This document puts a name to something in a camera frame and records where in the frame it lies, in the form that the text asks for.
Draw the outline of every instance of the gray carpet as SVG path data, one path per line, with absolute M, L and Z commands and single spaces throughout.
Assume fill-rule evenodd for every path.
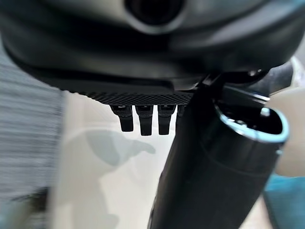
M 52 185 L 62 107 L 63 93 L 19 70 L 0 44 L 0 205 Z

